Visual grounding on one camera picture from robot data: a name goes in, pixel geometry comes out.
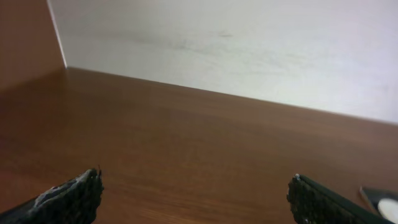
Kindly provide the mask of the black smartphone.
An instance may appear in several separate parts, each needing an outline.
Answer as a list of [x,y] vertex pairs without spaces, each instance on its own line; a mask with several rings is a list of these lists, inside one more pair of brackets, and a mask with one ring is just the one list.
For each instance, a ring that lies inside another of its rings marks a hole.
[[369,187],[361,187],[359,192],[364,201],[378,215],[392,223],[397,223],[397,192]]

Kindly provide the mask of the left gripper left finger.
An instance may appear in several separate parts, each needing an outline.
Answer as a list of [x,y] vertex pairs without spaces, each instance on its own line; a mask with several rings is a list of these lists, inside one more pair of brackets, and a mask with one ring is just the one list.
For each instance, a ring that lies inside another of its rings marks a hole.
[[65,183],[1,213],[1,224],[91,224],[101,203],[101,170],[88,169]]

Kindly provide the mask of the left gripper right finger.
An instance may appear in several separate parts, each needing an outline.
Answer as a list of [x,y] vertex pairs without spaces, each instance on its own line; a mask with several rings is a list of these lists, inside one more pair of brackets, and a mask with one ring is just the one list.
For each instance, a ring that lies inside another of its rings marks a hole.
[[287,201],[296,223],[394,224],[305,175],[295,174],[289,182]]

